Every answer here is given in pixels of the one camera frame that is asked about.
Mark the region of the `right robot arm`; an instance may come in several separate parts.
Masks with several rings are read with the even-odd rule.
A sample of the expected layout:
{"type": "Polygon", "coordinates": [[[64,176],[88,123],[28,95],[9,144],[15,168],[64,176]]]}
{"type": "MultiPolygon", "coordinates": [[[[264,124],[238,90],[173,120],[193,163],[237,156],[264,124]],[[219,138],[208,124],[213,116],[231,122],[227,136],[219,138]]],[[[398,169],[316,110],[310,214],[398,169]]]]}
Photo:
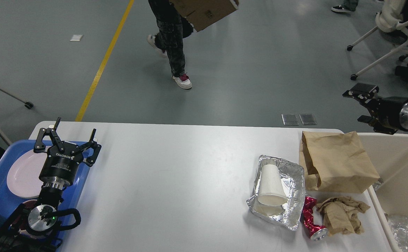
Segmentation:
{"type": "Polygon", "coordinates": [[[408,98],[399,96],[381,97],[376,85],[357,83],[343,93],[365,107],[369,115],[357,120],[366,123],[376,133],[393,135],[397,131],[408,131],[408,98]]]}

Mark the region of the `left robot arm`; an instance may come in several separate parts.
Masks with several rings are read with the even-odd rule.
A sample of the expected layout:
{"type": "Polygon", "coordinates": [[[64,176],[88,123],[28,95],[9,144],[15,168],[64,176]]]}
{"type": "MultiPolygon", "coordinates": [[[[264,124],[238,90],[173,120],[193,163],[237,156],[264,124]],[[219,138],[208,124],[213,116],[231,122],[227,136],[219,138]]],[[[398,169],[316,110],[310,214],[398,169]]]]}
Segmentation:
{"type": "Polygon", "coordinates": [[[20,203],[0,226],[0,252],[55,252],[62,244],[60,232],[80,225],[82,218],[75,208],[74,196],[67,207],[64,191],[79,181],[79,167],[92,167],[98,158],[101,145],[95,139],[96,129],[90,139],[79,145],[63,141],[57,134],[58,118],[52,127],[40,128],[33,152],[42,153],[38,179],[40,192],[34,201],[20,203]]]}

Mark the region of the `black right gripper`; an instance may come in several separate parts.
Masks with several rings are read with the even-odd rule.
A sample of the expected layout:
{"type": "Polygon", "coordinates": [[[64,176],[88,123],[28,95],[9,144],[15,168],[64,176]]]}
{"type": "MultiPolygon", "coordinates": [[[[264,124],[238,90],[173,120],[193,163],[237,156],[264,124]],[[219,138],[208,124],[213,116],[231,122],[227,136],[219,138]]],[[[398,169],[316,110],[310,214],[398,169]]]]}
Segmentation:
{"type": "Polygon", "coordinates": [[[363,107],[369,107],[371,116],[361,115],[357,121],[371,126],[376,133],[393,135],[397,131],[408,131],[408,98],[378,96],[377,85],[357,83],[343,93],[363,107]]]}

